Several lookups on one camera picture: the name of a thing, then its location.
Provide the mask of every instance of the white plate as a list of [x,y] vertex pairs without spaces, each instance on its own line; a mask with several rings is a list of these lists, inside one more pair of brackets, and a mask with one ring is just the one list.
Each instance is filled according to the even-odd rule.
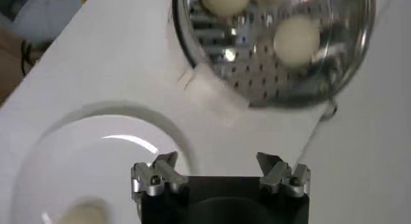
[[41,140],[22,166],[12,224],[58,223],[74,204],[103,202],[111,223],[139,223],[130,193],[130,168],[158,154],[179,152],[176,169],[188,173],[172,138],[133,117],[96,116],[63,126]]

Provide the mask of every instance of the white surface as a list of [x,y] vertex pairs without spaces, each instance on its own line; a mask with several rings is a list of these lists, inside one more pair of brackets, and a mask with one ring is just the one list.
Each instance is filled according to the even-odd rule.
[[311,223],[411,222],[411,5],[392,0],[336,118],[313,137]]
[[[9,218],[8,180],[30,148],[47,131],[89,115],[157,125],[188,155],[193,174],[261,175],[258,151],[297,160],[323,108],[247,110],[226,100],[222,84],[184,91],[177,82],[188,64],[167,31],[170,3],[88,0],[12,94],[0,110],[0,223]],[[210,103],[199,104],[204,96]],[[221,98],[230,113],[213,106]]]
[[57,223],[83,199],[108,205],[110,223],[137,223],[130,199],[130,168],[179,151],[176,169],[187,173],[184,154],[173,139],[145,121],[95,116],[51,132],[24,162],[13,196],[12,224]]

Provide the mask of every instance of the perforated metal basket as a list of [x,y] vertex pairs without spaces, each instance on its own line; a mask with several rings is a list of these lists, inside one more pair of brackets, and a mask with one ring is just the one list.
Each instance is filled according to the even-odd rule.
[[[320,25],[320,50],[298,71],[273,48],[279,23],[294,15]],[[252,0],[228,19],[216,18],[201,0],[173,0],[173,17],[193,67],[210,65],[251,106],[304,107],[332,98],[354,76],[369,44],[375,0]]]

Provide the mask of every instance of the stainless steel colander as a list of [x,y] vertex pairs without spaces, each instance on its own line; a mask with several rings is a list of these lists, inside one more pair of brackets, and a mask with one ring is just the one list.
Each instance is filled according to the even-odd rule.
[[[252,0],[234,17],[218,19],[201,0],[173,0],[180,44],[195,67],[205,62],[254,107],[304,107],[331,99],[354,76],[367,51],[375,0]],[[311,63],[289,70],[273,49],[281,21],[306,15],[320,24]]]

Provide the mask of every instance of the cable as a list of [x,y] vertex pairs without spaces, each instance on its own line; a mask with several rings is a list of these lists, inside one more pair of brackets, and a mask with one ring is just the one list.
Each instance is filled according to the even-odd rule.
[[21,72],[23,76],[26,76],[26,69],[25,69],[25,62],[27,62],[31,67],[34,66],[33,62],[30,60],[30,54],[31,54],[31,44],[28,44],[26,48],[26,41],[21,42],[21,47],[20,47],[20,52],[21,52],[21,61],[20,61],[20,67],[21,67]]

